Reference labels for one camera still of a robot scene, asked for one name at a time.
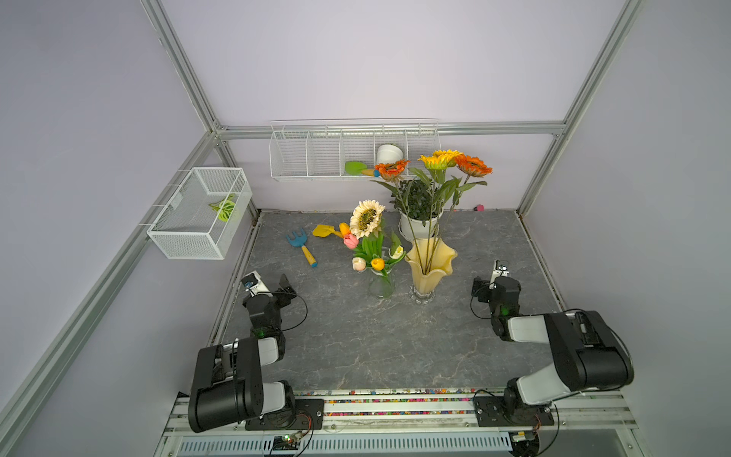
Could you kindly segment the clear glass vase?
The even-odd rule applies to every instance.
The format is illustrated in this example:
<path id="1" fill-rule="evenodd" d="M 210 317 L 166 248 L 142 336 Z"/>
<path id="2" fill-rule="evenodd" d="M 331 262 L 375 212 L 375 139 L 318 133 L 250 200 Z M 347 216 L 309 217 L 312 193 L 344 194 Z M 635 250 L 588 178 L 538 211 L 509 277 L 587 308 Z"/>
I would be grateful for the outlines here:
<path id="1" fill-rule="evenodd" d="M 382 270 L 376 270 L 369 266 L 369 271 L 374 275 L 369 284 L 369 293 L 379 299 L 388 299 L 393 294 L 394 285 L 391 279 L 393 266 L 385 264 Z"/>

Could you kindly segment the yellow gerbera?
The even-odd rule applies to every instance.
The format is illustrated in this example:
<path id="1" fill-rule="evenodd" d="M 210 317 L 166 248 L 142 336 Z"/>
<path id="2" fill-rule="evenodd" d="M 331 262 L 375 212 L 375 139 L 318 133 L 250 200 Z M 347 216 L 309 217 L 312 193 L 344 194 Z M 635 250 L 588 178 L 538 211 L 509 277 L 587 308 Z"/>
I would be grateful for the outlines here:
<path id="1" fill-rule="evenodd" d="M 425 166 L 432 171 L 445 171 L 457 166 L 462 152 L 458 150 L 436 150 L 432 156 L 426 158 Z"/>

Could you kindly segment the yellow fluted vase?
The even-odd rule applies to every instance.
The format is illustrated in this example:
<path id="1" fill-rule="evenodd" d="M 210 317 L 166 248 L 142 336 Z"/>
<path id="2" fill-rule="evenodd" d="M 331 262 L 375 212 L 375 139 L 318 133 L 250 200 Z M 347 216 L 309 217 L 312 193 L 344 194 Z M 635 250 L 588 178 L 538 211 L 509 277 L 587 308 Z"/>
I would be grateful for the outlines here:
<path id="1" fill-rule="evenodd" d="M 440 282 L 453 274 L 452 262 L 458 252 L 449 247 L 442 238 L 416 239 L 414 246 L 405 255 L 412 275 L 411 298 L 424 304 L 434 298 Z"/>

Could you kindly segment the cream gerbera flower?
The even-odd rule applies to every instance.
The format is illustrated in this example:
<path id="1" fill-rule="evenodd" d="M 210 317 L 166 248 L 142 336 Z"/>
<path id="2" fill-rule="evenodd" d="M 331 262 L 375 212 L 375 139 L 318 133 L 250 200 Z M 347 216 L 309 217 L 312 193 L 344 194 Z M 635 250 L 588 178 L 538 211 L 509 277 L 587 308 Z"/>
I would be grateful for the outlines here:
<path id="1" fill-rule="evenodd" d="M 373 232 L 382 232 L 385 235 L 383 255 L 393 246 L 403 246 L 401 237 L 388 230 L 385 221 L 386 208 L 375 200 L 361 201 L 350 216 L 350 233 L 361 239 Z"/>

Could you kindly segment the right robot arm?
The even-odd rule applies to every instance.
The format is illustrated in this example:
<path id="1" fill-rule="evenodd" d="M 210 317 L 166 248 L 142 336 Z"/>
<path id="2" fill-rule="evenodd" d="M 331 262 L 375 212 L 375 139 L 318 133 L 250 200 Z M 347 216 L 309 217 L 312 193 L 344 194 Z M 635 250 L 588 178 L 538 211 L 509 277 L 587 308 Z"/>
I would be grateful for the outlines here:
<path id="1" fill-rule="evenodd" d="M 510 343 L 550 347 L 552 362 L 529 375 L 508 381 L 501 397 L 475 400 L 482 427 L 531 427 L 553 424 L 549 406 L 588 390 L 619 390 L 634 380 L 631 356 L 599 312 L 566 310 L 543 314 L 520 312 L 519 281 L 497 276 L 473 280 L 471 298 L 489 305 L 494 333 Z"/>

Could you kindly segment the orange gerbera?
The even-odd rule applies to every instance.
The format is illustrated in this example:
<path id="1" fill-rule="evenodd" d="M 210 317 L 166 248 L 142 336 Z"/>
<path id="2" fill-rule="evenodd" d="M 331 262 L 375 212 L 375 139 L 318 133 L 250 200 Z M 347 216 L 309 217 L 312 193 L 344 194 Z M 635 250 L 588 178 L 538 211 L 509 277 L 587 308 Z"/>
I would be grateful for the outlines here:
<path id="1" fill-rule="evenodd" d="M 426 158 L 423 155 L 420 161 L 425 166 Z M 432 189 L 432 204 L 444 211 L 445 206 L 450 211 L 456 209 L 462 197 L 475 187 L 485 186 L 484 178 L 491 174 L 493 169 L 476 156 L 463 154 L 459 157 L 457 166 L 445 171 L 432 171 L 426 166 L 429 185 Z"/>
<path id="2" fill-rule="evenodd" d="M 401 160 L 394 164 L 377 164 L 375 169 L 378 169 L 380 171 L 381 176 L 381 182 L 380 185 L 385 187 L 387 190 L 391 192 L 391 203 L 393 201 L 393 196 L 397 192 L 397 188 L 401 181 L 403 180 L 411 180 L 405 178 L 405 172 L 407 171 L 407 165 L 409 162 L 407 160 Z M 397 232 L 397 234 L 401 237 L 402 243 L 404 245 L 404 242 L 407 241 L 403 234 L 401 233 L 401 230 L 399 228 L 399 222 L 397 224 L 397 228 L 388 228 L 388 230 L 394 230 L 394 232 Z M 405 254 L 407 254 L 407 251 L 409 250 L 408 247 L 405 247 Z"/>

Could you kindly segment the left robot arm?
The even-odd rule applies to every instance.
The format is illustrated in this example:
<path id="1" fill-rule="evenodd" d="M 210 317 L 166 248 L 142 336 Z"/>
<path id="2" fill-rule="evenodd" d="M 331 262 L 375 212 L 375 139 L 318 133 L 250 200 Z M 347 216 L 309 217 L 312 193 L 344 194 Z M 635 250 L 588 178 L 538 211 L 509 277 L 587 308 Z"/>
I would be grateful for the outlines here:
<path id="1" fill-rule="evenodd" d="M 197 354 L 188 403 L 188 423 L 197 433 L 250 420 L 256 426 L 285 428 L 297 418 L 290 384 L 266 383 L 262 372 L 284 358 L 281 309 L 297 293 L 285 275 L 275 291 L 265 287 L 257 272 L 244 278 L 244 286 L 251 335 L 202 348 Z"/>

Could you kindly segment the yellow sunflower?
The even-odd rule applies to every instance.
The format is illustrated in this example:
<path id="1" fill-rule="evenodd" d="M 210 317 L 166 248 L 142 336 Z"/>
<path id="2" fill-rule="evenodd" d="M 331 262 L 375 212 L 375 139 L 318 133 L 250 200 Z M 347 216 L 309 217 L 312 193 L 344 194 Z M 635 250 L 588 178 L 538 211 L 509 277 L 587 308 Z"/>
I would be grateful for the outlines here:
<path id="1" fill-rule="evenodd" d="M 432 270 L 433 258 L 439 247 L 440 224 L 439 220 L 445 208 L 453 211 L 459 199 L 455 192 L 460 184 L 459 178 L 447 178 L 447 170 L 453 165 L 456 155 L 453 152 L 440 152 L 439 155 L 421 156 L 420 161 L 425 170 L 415 169 L 416 178 L 407 185 L 405 194 L 405 213 L 412 220 L 409 229 L 413 240 L 417 241 L 416 233 L 419 225 L 426 224 L 426 235 L 422 236 L 424 245 L 417 249 L 417 260 L 422 274 L 427 275 Z"/>

